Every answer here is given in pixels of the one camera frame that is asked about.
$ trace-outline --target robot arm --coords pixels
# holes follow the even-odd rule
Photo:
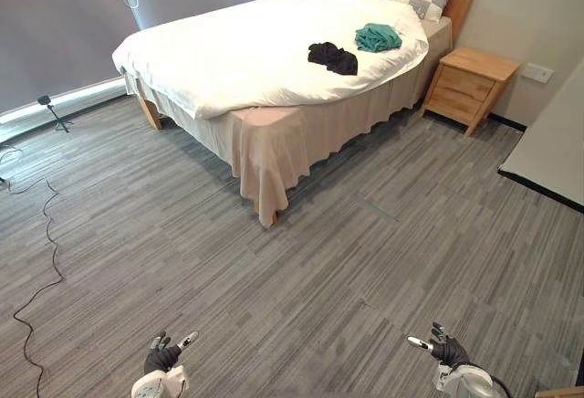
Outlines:
[[[408,337],[408,342],[430,352],[439,361],[433,384],[436,389],[453,398],[502,398],[495,389],[491,376],[472,364],[466,350],[458,340],[446,334],[439,323],[433,323],[432,334],[438,339],[426,342]]]
[[[152,342],[144,363],[144,376],[131,388],[132,398],[179,398],[189,388],[182,366],[174,368],[183,349],[199,337],[194,332],[177,345],[167,348],[171,338],[162,331]]]

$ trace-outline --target wooden nightstand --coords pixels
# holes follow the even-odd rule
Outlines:
[[[427,110],[466,124],[468,136],[495,106],[519,64],[471,48],[440,59],[420,114]]]

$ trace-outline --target white duvet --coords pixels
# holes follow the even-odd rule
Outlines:
[[[358,51],[355,31],[388,24],[401,48]],[[357,76],[308,62],[332,42],[355,54]],[[409,5],[387,0],[257,0],[142,30],[114,51],[118,71],[140,78],[194,119],[250,106],[324,103],[357,95],[420,64],[428,41]]]

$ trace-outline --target power cord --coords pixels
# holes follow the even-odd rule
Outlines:
[[[509,389],[507,389],[507,386],[505,386],[504,382],[496,378],[494,375],[491,375],[491,380],[493,380],[493,382],[496,382],[499,386],[501,386],[501,389],[503,389],[508,398],[513,398],[513,395],[511,394],[511,392],[509,392]]]
[[[5,158],[5,156],[7,154],[10,153],[14,153],[14,152],[22,152],[21,149],[16,148],[13,145],[7,145],[7,144],[2,144],[0,145],[0,147],[8,147],[10,149],[12,149],[9,152],[4,153],[2,156],[0,156],[0,162],[2,162],[2,160]],[[29,186],[25,187],[22,190],[18,190],[18,191],[13,191],[12,189],[12,184],[10,183],[9,180],[7,179],[3,179],[2,180],[4,183],[7,184],[8,187],[8,192],[12,195],[17,195],[17,194],[23,194],[26,193],[28,190],[30,190],[33,186],[35,186],[37,183],[41,183],[43,181],[45,181],[45,183],[47,184],[47,188],[53,193],[46,201],[45,204],[43,205],[43,216],[46,218],[47,220],[47,224],[45,226],[45,234],[47,236],[48,241],[51,243],[51,245],[53,245],[53,256],[52,256],[52,264],[53,264],[53,269],[55,270],[55,272],[58,274],[58,280],[51,282],[49,284],[46,284],[44,287],[40,288],[39,290],[37,290],[35,292],[35,294],[28,300],[28,302],[23,305],[20,309],[18,309],[17,311],[14,312],[14,314],[12,315],[12,317],[17,320],[18,322],[22,323],[23,325],[26,325],[28,327],[28,335],[26,336],[26,340],[25,343],[23,345],[23,353],[25,355],[25,359],[26,361],[28,361],[30,364],[32,364],[33,366],[36,366],[39,370],[40,370],[40,374],[38,375],[38,378],[36,380],[36,398],[40,398],[40,382],[43,378],[43,373],[45,373],[45,367],[40,364],[37,363],[36,361],[34,361],[32,359],[32,357],[30,356],[30,354],[28,353],[28,342],[30,341],[30,338],[32,337],[32,335],[35,332],[35,329],[33,327],[33,325],[28,322],[25,319],[20,319],[18,317],[18,314],[21,313],[24,309],[26,309],[26,307],[28,307],[33,300],[35,300],[37,298],[38,295],[40,295],[43,291],[45,291],[48,288],[54,287],[57,284],[60,284],[61,282],[63,282],[65,280],[65,276],[63,276],[63,273],[59,270],[58,266],[57,266],[57,250],[58,250],[58,243],[57,241],[55,241],[55,239],[50,235],[49,233],[49,227],[51,226],[51,223],[53,222],[53,217],[51,217],[51,215],[47,212],[47,207],[48,204],[50,204],[50,202],[58,196],[58,191],[53,188],[50,184],[50,182],[48,181],[48,179],[46,177],[42,177],[40,179],[37,179],[36,181],[32,182]]]

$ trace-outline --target black glove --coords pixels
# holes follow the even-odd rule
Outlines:
[[[468,354],[457,339],[446,337],[446,343],[441,343],[436,340],[430,340],[433,345],[432,356],[453,368],[459,364],[467,364],[470,362]]]
[[[181,355],[182,352],[181,349],[176,345],[166,348],[166,345],[170,343],[171,338],[164,338],[165,335],[166,332],[162,331],[156,339],[154,339],[150,352],[144,362],[144,375],[154,371],[168,372],[179,360],[179,355]]]

